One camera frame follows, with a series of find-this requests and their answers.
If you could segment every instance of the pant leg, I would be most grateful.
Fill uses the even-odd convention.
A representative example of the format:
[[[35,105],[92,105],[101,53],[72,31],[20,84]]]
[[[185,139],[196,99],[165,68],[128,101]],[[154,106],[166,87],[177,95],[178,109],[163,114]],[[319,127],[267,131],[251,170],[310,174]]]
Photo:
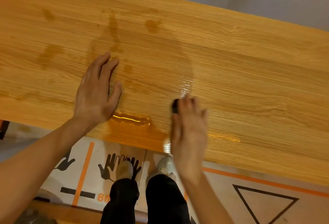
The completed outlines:
[[[146,187],[148,224],[191,224],[187,203],[176,182],[159,174]]]
[[[100,224],[135,224],[135,204],[139,197],[137,182],[127,178],[113,183]]]

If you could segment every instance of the shoe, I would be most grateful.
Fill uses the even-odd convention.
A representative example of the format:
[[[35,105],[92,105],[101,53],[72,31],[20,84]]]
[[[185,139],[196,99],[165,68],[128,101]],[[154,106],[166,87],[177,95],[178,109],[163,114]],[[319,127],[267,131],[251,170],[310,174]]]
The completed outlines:
[[[175,170],[175,166],[174,166],[174,161],[173,161],[172,157],[166,156],[166,157],[162,158],[157,165],[157,171],[152,173],[146,179],[146,185],[148,184],[148,181],[156,175],[164,174],[164,175],[170,177],[173,174],[174,170]]]
[[[117,171],[115,172],[116,180],[129,178],[132,179],[134,168],[130,161],[122,161],[118,164]]]

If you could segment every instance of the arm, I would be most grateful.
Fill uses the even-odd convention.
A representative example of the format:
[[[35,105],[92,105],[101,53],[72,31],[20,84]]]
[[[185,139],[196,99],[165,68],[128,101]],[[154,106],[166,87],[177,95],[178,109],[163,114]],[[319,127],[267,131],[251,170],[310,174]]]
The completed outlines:
[[[118,64],[109,57],[109,53],[99,56],[83,76],[70,120],[0,163],[0,223],[14,223],[70,147],[115,110],[121,83],[114,85],[109,97],[111,70]]]
[[[198,98],[178,101],[178,114],[172,116],[171,148],[175,166],[201,224],[233,224],[216,197],[202,163],[207,147],[208,112]]]

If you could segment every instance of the black hand symbol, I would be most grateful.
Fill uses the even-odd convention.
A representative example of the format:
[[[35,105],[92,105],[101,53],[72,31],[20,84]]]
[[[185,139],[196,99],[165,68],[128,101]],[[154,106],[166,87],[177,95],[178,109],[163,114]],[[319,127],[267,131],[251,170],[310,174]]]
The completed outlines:
[[[141,166],[139,166],[138,167],[138,163],[139,163],[139,161],[138,160],[136,160],[136,163],[135,163],[135,158],[133,157],[131,160],[130,160],[130,158],[129,157],[127,157],[125,160],[128,160],[128,161],[130,161],[131,162],[131,164],[133,165],[133,167],[134,167],[134,173],[133,173],[133,177],[132,177],[132,180],[135,180],[136,179],[136,176],[137,176],[137,174],[138,174],[138,172],[140,172],[141,171],[141,169],[142,169],[142,167]]]
[[[70,156],[70,153],[71,153],[71,149],[64,156],[65,159],[55,169],[59,169],[60,171],[64,171],[71,165],[71,163],[73,163],[75,161],[74,158],[71,159],[70,161],[68,160],[68,158]]]
[[[114,167],[115,167],[115,164],[116,164],[116,160],[117,160],[117,155],[115,153],[112,155],[112,159],[111,159],[111,155],[109,154],[107,156],[107,159],[106,159],[104,168],[102,167],[101,164],[98,165],[99,171],[101,172],[101,177],[104,180],[108,180],[109,179],[109,180],[115,182],[115,180],[112,180],[111,179],[110,171],[109,171],[108,168],[110,168],[111,171],[113,172]]]

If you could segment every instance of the person's right arm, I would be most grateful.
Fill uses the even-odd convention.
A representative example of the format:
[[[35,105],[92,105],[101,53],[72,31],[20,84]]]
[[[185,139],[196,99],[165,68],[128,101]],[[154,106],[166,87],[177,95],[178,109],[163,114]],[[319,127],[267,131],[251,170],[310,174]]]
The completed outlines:
[[[201,224],[233,224],[202,171],[207,147],[207,110],[189,95],[172,116],[171,151],[181,181]]]

